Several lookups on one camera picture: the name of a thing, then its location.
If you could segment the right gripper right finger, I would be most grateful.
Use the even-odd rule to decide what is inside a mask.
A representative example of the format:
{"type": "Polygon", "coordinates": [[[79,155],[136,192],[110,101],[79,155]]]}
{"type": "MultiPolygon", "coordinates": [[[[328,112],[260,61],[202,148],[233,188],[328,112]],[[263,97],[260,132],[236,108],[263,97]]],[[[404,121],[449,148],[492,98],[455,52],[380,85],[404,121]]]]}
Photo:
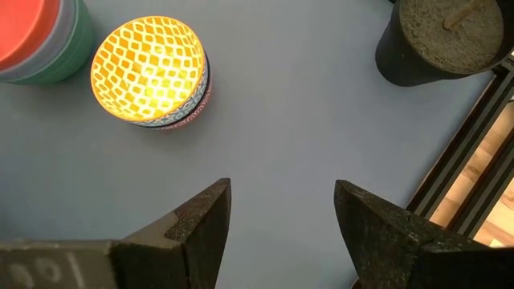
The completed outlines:
{"type": "Polygon", "coordinates": [[[514,247],[485,246],[346,180],[334,206],[362,289],[514,289],[514,247]]]}

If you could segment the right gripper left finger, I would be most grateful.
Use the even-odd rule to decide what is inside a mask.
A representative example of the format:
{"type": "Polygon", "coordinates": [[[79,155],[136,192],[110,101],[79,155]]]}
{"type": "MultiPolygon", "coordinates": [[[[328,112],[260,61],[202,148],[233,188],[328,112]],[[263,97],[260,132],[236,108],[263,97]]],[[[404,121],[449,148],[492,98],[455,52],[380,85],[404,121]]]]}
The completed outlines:
{"type": "Polygon", "coordinates": [[[0,242],[0,289],[214,289],[230,179],[122,239],[0,242]]]}

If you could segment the red patterned ceramic bowl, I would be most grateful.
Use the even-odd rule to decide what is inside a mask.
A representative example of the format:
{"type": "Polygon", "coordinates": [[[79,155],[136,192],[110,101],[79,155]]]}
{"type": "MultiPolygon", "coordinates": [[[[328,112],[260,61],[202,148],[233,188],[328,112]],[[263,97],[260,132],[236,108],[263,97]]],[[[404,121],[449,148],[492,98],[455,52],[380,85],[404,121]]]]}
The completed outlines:
{"type": "Polygon", "coordinates": [[[170,129],[181,128],[183,126],[186,126],[188,123],[192,122],[196,117],[198,117],[201,114],[201,112],[204,110],[204,108],[207,106],[208,102],[210,101],[210,96],[211,96],[212,87],[213,87],[212,83],[213,83],[213,80],[212,80],[212,76],[210,75],[209,79],[208,79],[208,83],[207,83],[207,88],[204,93],[204,96],[202,97],[201,103],[190,114],[188,114],[185,118],[179,120],[178,122],[175,122],[173,124],[168,124],[163,127],[158,127],[157,130],[170,130],[170,129]]]}

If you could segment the orange patterned ceramic bowl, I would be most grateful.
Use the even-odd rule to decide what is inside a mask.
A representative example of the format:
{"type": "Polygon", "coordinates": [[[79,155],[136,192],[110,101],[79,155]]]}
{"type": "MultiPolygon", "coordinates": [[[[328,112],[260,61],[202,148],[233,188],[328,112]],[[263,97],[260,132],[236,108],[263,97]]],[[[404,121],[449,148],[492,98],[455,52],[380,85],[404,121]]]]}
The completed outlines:
{"type": "Polygon", "coordinates": [[[93,95],[106,112],[130,123],[168,116],[199,86],[204,53],[185,23],[136,18],[100,44],[90,73],[93,95]]]}

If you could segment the teal plastic bowl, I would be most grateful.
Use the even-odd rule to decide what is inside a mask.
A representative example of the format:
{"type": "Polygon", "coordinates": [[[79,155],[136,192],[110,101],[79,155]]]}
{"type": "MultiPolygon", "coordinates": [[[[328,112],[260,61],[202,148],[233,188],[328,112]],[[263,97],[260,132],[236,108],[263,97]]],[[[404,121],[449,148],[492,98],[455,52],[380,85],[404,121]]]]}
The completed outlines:
{"type": "Polygon", "coordinates": [[[36,75],[11,83],[24,85],[57,83],[74,74],[88,60],[94,44],[92,20],[84,0],[75,0],[75,3],[77,4],[75,25],[69,40],[57,55],[56,60],[36,75]]]}

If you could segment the blue plastic bowl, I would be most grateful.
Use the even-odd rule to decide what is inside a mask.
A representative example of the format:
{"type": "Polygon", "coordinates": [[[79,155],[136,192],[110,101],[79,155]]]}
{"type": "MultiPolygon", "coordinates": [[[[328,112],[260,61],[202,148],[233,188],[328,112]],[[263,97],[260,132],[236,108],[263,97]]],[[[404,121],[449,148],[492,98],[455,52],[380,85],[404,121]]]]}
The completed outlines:
{"type": "Polygon", "coordinates": [[[64,49],[76,21],[75,0],[60,0],[57,19],[43,44],[21,63],[0,71],[0,82],[11,83],[36,75],[47,68],[64,49]]]}

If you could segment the red plastic bowl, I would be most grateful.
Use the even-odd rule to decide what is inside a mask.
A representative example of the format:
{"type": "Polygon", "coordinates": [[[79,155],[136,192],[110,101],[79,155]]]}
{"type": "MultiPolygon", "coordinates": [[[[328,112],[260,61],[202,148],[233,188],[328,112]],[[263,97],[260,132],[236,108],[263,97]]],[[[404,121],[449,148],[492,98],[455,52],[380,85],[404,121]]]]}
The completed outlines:
{"type": "Polygon", "coordinates": [[[32,55],[46,40],[60,0],[0,0],[0,71],[32,55]]]}

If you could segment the blue-grey table mat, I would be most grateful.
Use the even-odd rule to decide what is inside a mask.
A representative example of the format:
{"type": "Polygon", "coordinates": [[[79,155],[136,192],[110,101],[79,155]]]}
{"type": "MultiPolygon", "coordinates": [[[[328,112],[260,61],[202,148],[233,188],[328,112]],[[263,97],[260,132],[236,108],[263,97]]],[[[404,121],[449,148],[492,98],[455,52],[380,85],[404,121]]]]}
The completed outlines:
{"type": "Polygon", "coordinates": [[[0,83],[0,240],[123,238],[228,177],[217,289],[349,289],[336,181],[405,206],[492,78],[385,80],[389,0],[84,1],[97,42],[142,16],[193,28],[210,101],[157,131],[108,114],[89,65],[52,86],[0,83]]]}

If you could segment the green plant in black pot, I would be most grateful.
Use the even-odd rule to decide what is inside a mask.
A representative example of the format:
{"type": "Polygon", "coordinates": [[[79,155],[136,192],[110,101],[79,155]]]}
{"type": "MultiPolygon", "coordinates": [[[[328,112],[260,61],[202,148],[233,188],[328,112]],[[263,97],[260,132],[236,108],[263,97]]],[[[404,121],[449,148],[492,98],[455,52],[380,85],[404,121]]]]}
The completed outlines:
{"type": "Polygon", "coordinates": [[[413,87],[493,68],[514,51],[514,0],[395,0],[379,72],[413,87]]]}

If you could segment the black aluminium table frame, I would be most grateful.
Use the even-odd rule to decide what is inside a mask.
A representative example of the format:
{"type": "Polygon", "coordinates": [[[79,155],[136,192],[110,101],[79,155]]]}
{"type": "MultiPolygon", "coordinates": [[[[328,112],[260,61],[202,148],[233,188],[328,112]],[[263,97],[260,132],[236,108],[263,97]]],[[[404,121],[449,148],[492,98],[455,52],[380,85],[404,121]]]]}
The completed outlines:
{"type": "Polygon", "coordinates": [[[493,76],[408,210],[489,247],[514,247],[514,52],[493,76]]]}

